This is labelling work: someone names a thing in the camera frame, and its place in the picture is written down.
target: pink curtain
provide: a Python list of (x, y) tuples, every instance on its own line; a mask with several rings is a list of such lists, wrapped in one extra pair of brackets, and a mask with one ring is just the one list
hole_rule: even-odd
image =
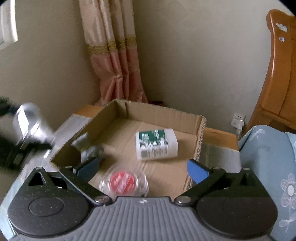
[(105, 105), (115, 98), (147, 102), (143, 90), (132, 0), (80, 0), (84, 36)]

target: headboard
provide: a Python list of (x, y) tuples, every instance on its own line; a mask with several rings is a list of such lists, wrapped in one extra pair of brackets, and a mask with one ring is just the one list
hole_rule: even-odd
[(245, 132), (255, 125), (296, 130), (296, 17), (271, 10), (271, 58), (264, 85)]

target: red circular object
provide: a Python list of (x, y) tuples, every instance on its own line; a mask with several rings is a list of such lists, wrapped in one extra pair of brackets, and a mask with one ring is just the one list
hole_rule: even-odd
[(115, 172), (110, 178), (109, 187), (116, 195), (124, 196), (135, 189), (135, 177), (128, 172)]

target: gold curtain trim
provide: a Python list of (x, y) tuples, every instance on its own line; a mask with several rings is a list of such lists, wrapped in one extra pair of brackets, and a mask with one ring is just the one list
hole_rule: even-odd
[(111, 40), (103, 46), (87, 45), (87, 50), (89, 55), (93, 55), (93, 54), (101, 55), (101, 54), (114, 52), (116, 50), (126, 49), (128, 47), (133, 47), (136, 45), (137, 45), (136, 36), (133, 36), (133, 37), (125, 38), (122, 40)]

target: gray ribbed surface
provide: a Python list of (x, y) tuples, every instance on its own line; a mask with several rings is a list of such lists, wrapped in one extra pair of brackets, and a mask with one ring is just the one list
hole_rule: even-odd
[[(97, 207), (75, 231), (47, 241), (230, 241), (204, 228), (191, 208), (178, 207), (169, 198), (119, 197), (115, 204)], [(19, 235), (11, 241), (33, 241)], [(254, 241), (271, 241), (267, 236)]]

